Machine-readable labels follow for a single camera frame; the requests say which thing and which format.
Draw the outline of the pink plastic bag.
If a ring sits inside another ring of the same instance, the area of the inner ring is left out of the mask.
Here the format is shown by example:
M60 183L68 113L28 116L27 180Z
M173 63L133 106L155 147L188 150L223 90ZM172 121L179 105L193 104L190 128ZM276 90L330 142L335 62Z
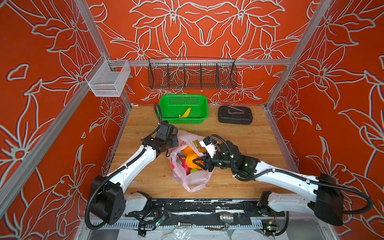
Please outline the pink plastic bag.
M203 170L202 161L193 161L207 153L200 141L204 138L187 131L179 131L179 145L170 149L168 159L172 168L173 180L180 182L189 192L194 193L204 189L210 181L212 173Z

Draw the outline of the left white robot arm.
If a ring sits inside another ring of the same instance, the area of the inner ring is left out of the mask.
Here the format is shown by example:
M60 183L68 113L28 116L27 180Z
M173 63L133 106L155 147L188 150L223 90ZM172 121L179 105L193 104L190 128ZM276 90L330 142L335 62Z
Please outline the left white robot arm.
M91 190L84 213L85 224L90 230L98 230L104 225L113 225L122 215L140 212L145 209L146 195L138 193L125 197L124 193L135 177L162 153L179 145L178 129L162 119L159 104L154 105L159 120L157 128L141 139L139 149L117 170L106 176L97 176Z

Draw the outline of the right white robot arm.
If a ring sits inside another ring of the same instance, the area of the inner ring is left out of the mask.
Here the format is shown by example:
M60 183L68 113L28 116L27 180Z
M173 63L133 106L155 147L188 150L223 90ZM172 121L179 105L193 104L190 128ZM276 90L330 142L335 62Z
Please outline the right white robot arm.
M368 195L337 185L329 175L307 176L276 168L241 154L238 147L231 143L218 146L210 144L207 149L204 156L193 160L203 170L211 172L214 168L230 169L233 177L241 182L259 181L291 191L287 195L263 192L258 202L262 214L308 213L330 225L342 226L345 215L366 213L373 207L373 201ZM357 210L345 210L344 192L365 199L366 205Z

